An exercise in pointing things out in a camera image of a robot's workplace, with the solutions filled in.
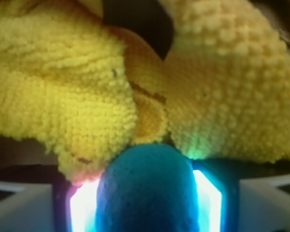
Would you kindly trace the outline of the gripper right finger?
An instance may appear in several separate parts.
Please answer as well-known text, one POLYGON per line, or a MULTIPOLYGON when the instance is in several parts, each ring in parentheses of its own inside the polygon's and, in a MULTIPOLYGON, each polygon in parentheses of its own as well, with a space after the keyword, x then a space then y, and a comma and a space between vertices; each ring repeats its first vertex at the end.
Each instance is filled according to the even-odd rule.
POLYGON ((290 232, 290 161, 192 163, 202 232, 290 232))

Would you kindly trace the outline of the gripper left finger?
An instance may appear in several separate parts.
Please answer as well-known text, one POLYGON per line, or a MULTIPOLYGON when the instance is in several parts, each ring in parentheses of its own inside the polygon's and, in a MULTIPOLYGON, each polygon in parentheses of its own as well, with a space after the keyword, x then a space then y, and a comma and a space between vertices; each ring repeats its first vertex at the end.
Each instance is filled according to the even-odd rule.
POLYGON ((93 232, 98 185, 73 185, 55 165, 0 169, 0 232, 93 232))

